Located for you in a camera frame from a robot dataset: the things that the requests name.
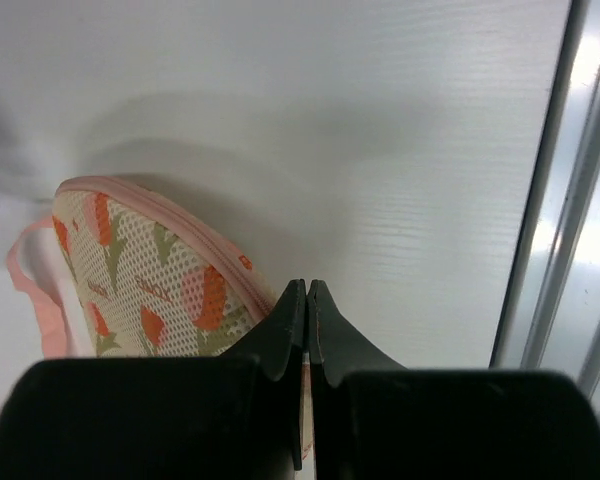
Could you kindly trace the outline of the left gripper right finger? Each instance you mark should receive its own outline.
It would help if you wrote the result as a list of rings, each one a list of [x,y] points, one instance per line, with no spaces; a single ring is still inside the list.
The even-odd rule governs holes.
[[[321,479],[600,479],[600,426],[566,376],[408,369],[307,295]]]

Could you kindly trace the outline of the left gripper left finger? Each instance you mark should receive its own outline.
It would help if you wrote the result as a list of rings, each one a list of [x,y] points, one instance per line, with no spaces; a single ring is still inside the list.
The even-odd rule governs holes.
[[[43,361],[0,413],[0,479],[291,479],[306,287],[216,357]]]

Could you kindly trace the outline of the floral mesh laundry bag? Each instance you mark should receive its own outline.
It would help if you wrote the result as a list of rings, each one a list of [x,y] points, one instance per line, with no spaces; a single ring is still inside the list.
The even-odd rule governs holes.
[[[301,366],[299,291],[276,297],[244,253],[160,194],[69,179],[36,228],[55,234],[96,356],[251,355],[275,381]]]

